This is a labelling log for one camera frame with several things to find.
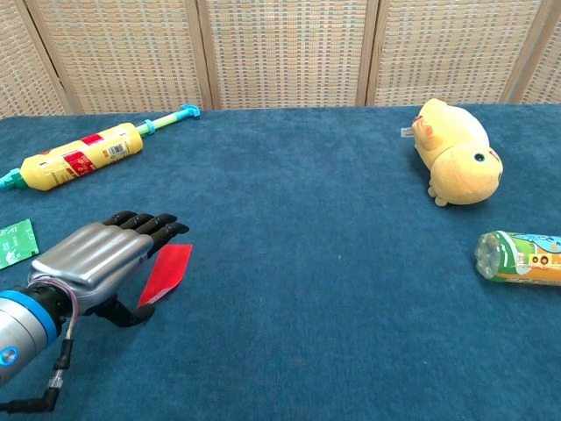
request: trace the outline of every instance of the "robot finger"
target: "robot finger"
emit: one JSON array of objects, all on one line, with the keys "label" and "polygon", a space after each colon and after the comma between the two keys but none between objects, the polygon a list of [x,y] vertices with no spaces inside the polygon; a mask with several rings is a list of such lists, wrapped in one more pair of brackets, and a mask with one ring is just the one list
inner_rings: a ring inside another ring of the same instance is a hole
[{"label": "robot finger", "polygon": [[130,210],[123,210],[102,222],[104,225],[121,225],[124,221],[135,217],[137,214]]},{"label": "robot finger", "polygon": [[148,220],[148,222],[145,222],[141,226],[135,228],[134,231],[136,231],[139,234],[152,235],[156,231],[158,231],[162,226],[166,224],[171,224],[176,220],[177,217],[175,217],[174,215],[170,215],[168,213],[161,213],[158,216]]},{"label": "robot finger", "polygon": [[150,258],[154,253],[157,253],[167,242],[175,237],[177,234],[184,234],[189,231],[189,227],[179,222],[173,222],[162,226],[157,232],[151,235],[153,246],[148,252],[147,257]]},{"label": "robot finger", "polygon": [[154,218],[154,216],[149,213],[139,213],[137,216],[132,217],[120,226],[124,230],[134,230],[152,218]]}]

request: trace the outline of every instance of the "yellow stuffed animal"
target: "yellow stuffed animal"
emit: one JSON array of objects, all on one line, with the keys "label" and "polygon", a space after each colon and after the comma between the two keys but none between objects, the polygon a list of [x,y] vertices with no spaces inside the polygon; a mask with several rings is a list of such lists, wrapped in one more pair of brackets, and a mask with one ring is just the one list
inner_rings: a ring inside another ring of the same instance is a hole
[{"label": "yellow stuffed animal", "polygon": [[438,206],[481,202],[498,189],[501,158],[468,111],[432,98],[421,108],[411,132],[415,149],[430,170],[429,195]]}]

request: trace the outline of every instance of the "blue carpet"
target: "blue carpet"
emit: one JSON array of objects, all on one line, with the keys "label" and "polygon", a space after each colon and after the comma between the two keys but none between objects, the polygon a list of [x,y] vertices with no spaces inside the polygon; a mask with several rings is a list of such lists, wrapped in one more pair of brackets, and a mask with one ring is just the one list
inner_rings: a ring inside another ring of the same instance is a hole
[{"label": "blue carpet", "polygon": [[[191,228],[173,242],[194,245],[148,324],[80,319],[54,414],[12,419],[561,419],[561,289],[488,282],[472,257],[482,232],[561,233],[561,106],[466,109],[505,167],[466,207],[426,193],[400,138],[418,107],[204,111],[81,180],[3,192],[0,225],[30,218],[43,252],[121,210],[173,213]],[[7,118],[2,171],[160,115]],[[0,272],[0,288],[29,263]],[[0,399],[42,394],[59,350]]]}]

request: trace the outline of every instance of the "red card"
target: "red card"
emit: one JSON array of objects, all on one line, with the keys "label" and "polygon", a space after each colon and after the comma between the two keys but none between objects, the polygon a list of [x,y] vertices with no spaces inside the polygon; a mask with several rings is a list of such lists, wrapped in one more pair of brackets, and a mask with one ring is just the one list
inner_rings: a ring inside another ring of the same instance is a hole
[{"label": "red card", "polygon": [[191,244],[166,244],[160,249],[138,307],[155,303],[181,283],[192,250]]}]

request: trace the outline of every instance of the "plastic bottle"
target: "plastic bottle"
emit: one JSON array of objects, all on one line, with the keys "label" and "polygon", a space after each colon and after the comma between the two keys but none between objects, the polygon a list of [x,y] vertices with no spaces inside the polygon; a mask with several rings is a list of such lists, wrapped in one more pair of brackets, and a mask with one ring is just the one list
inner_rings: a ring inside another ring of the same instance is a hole
[{"label": "plastic bottle", "polygon": [[14,168],[0,178],[0,189],[47,191],[140,152],[144,147],[144,134],[153,134],[165,125],[200,115],[196,106],[182,105],[181,111],[154,121],[145,120],[138,127],[123,123],[38,153],[26,158],[21,168]]},{"label": "plastic bottle", "polygon": [[487,232],[479,237],[475,259],[490,281],[561,286],[561,237]]}]

